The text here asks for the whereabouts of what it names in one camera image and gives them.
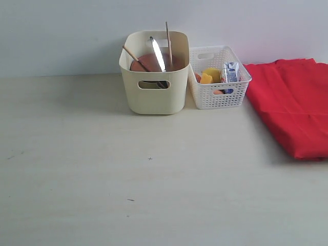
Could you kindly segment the white lattice plastic basket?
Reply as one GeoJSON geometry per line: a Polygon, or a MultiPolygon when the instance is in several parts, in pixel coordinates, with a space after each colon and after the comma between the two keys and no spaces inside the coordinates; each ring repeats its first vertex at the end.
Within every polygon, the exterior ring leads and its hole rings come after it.
{"type": "Polygon", "coordinates": [[[188,84],[198,109],[231,108],[241,105],[251,80],[249,72],[229,46],[190,48],[188,84]],[[202,71],[207,68],[217,68],[222,72],[223,64],[227,62],[239,63],[238,82],[203,85],[196,81],[194,73],[202,76],[202,71]],[[214,90],[223,90],[224,94],[214,95],[214,90]]]}

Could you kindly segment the cream plastic bin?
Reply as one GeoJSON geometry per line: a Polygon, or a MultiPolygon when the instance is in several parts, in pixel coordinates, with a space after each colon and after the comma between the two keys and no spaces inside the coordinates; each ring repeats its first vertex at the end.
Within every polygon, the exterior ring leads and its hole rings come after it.
{"type": "MultiPolygon", "coordinates": [[[[177,31],[169,31],[172,54],[184,61],[183,69],[171,72],[134,72],[130,70],[134,59],[123,49],[119,59],[122,79],[127,95],[128,105],[138,114],[175,114],[185,105],[186,88],[189,72],[188,37],[177,31]],[[141,89],[141,80],[164,81],[167,89],[141,89]]],[[[154,53],[150,36],[158,42],[162,55],[169,54],[166,31],[140,31],[130,34],[125,46],[137,57],[154,53]]]]}

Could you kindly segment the orange fried nugget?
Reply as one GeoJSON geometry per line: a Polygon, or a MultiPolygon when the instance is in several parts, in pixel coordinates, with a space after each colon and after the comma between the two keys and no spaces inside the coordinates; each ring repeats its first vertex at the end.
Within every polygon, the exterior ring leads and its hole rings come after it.
{"type": "Polygon", "coordinates": [[[194,73],[194,75],[195,75],[196,81],[197,81],[198,83],[200,83],[200,81],[201,81],[201,76],[200,76],[198,73],[194,73]]]}

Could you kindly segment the wooden chopstick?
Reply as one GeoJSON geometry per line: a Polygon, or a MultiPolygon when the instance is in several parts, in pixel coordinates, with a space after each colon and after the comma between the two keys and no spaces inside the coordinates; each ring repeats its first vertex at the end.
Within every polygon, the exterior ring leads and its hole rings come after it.
{"type": "MultiPolygon", "coordinates": [[[[146,72],[151,72],[151,70],[144,64],[142,63],[125,45],[122,46],[122,48],[137,62],[139,63],[146,72]]],[[[159,81],[158,86],[161,87],[162,89],[167,89],[168,84],[164,81],[159,81]]]]}
{"type": "Polygon", "coordinates": [[[166,34],[167,34],[167,41],[168,41],[168,50],[169,50],[169,63],[170,63],[170,70],[173,70],[173,54],[171,48],[171,39],[170,39],[170,32],[168,28],[168,22],[165,22],[166,25],[166,34]]]}

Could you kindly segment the blue white milk carton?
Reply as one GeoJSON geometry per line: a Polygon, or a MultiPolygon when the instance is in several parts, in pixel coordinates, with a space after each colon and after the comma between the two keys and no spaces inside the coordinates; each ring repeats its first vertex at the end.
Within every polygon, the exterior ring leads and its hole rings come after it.
{"type": "Polygon", "coordinates": [[[239,63],[227,62],[223,64],[221,73],[222,83],[234,83],[240,79],[239,63]]]}

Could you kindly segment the silver table knife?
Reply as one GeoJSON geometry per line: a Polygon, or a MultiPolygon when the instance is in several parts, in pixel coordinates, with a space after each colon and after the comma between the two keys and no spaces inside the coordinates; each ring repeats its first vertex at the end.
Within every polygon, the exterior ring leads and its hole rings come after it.
{"type": "Polygon", "coordinates": [[[156,41],[156,39],[152,36],[150,36],[150,41],[154,50],[154,54],[156,56],[157,62],[159,64],[159,67],[161,69],[161,72],[166,72],[166,65],[165,65],[165,61],[163,59],[163,55],[161,52],[161,49],[158,45],[158,42],[156,41]]]}

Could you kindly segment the red scalloped cloth mat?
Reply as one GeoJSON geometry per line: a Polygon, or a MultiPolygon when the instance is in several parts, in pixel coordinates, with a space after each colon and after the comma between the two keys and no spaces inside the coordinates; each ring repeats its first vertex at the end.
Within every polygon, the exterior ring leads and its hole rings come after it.
{"type": "Polygon", "coordinates": [[[327,158],[327,64],[279,59],[245,66],[247,97],[275,140],[293,158],[327,158]]]}

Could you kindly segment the yellow cheese wedge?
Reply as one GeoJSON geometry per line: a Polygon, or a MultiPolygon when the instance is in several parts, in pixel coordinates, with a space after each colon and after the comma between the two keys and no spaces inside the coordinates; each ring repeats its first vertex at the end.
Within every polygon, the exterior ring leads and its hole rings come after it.
{"type": "Polygon", "coordinates": [[[206,73],[202,73],[200,84],[206,85],[206,84],[212,84],[213,83],[213,77],[211,75],[208,75],[206,73]]]}

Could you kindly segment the yellow lemon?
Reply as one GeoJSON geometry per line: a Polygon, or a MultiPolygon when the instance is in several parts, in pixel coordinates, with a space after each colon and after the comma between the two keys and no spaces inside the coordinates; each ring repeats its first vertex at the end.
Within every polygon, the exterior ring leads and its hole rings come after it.
{"type": "Polygon", "coordinates": [[[221,71],[217,68],[207,68],[202,71],[202,78],[212,77],[212,83],[220,83],[221,82],[221,71]]]}

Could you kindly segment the brown wooden plate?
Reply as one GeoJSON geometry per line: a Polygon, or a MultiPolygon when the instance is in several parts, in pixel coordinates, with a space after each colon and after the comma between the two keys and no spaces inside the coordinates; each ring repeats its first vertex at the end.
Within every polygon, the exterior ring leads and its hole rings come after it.
{"type": "MultiPolygon", "coordinates": [[[[161,72],[160,65],[154,53],[146,54],[138,58],[143,63],[149,72],[161,72]]],[[[173,67],[170,66],[169,54],[163,54],[163,61],[165,62],[166,72],[177,71],[185,67],[185,62],[177,56],[172,56],[173,67]]],[[[137,61],[133,61],[130,70],[134,72],[146,72],[144,67],[137,61]]]]}

